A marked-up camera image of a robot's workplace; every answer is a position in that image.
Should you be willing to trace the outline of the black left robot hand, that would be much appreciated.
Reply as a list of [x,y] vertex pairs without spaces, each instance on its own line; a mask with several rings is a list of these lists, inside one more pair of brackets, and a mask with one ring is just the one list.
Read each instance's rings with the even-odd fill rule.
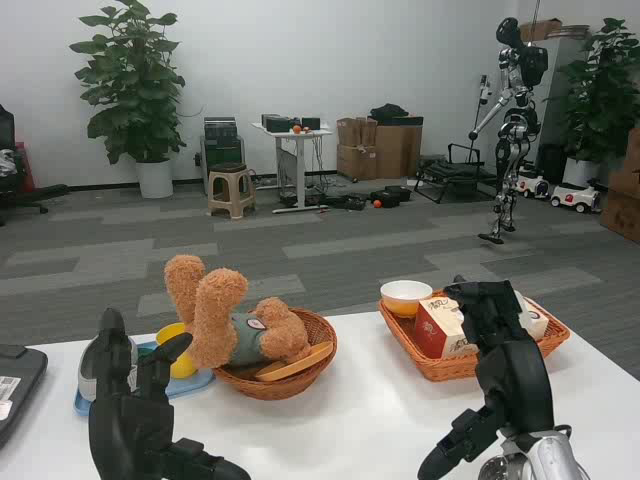
[[91,456],[102,479],[248,479],[242,467],[207,453],[200,442],[173,440],[170,367],[192,342],[182,333],[143,357],[136,388],[131,342],[121,313],[104,311],[94,356],[96,399],[89,411]]

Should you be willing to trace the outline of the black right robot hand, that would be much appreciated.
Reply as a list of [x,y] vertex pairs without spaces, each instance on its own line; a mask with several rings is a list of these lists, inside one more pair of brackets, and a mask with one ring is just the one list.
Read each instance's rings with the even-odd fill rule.
[[478,348],[475,374],[485,404],[452,422],[452,430],[423,460],[419,479],[441,479],[461,461],[474,461],[499,435],[555,426],[544,358],[525,329],[529,311],[511,283],[472,282],[458,275],[444,293],[458,303],[465,337]]

